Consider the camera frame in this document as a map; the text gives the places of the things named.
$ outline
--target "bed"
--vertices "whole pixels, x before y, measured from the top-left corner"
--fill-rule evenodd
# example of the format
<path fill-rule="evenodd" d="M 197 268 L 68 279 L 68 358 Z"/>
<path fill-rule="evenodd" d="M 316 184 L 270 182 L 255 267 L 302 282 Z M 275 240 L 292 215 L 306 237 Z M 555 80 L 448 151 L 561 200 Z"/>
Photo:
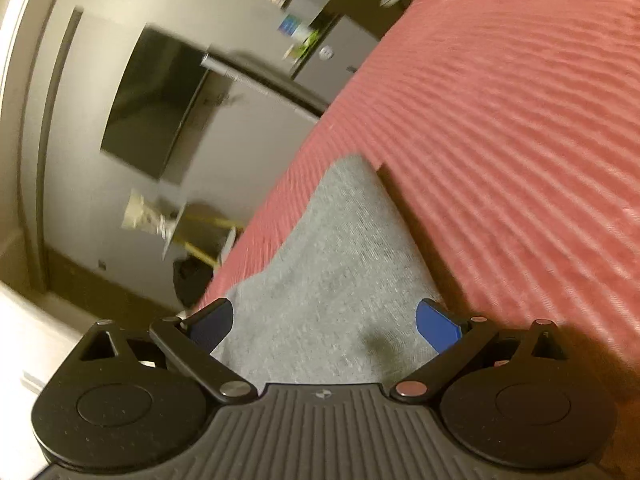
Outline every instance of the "bed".
<path fill-rule="evenodd" d="M 331 163 L 378 170 L 449 308 L 549 318 L 615 396 L 640 475 L 640 0 L 414 0 L 201 302 L 260 272 Z"/>

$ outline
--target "television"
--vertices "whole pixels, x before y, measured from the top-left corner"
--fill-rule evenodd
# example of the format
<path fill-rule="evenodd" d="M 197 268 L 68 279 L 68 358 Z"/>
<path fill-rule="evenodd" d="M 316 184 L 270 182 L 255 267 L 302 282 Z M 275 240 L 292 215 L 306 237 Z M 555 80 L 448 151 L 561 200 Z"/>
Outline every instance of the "television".
<path fill-rule="evenodd" d="M 101 150 L 159 179 L 207 70 L 203 52 L 145 27 L 118 86 Z"/>

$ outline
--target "cabinet door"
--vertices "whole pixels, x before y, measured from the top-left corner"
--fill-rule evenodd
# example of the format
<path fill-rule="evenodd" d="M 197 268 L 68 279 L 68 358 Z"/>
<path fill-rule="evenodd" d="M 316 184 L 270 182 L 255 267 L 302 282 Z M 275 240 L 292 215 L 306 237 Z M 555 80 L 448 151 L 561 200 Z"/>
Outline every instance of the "cabinet door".
<path fill-rule="evenodd" d="M 328 103 L 347 84 L 378 40 L 347 17 L 342 17 L 294 77 Z"/>

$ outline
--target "ribbed fabric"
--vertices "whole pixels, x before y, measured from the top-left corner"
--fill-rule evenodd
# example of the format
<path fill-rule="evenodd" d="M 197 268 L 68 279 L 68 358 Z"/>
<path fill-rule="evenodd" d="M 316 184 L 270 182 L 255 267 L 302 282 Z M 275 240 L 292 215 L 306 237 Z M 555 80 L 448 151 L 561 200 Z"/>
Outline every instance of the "ribbed fabric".
<path fill-rule="evenodd" d="M 640 0 L 415 0 L 203 304 L 264 268 L 353 152 L 388 175 L 474 310 L 567 326 L 623 410 L 618 466 L 640 478 Z"/>

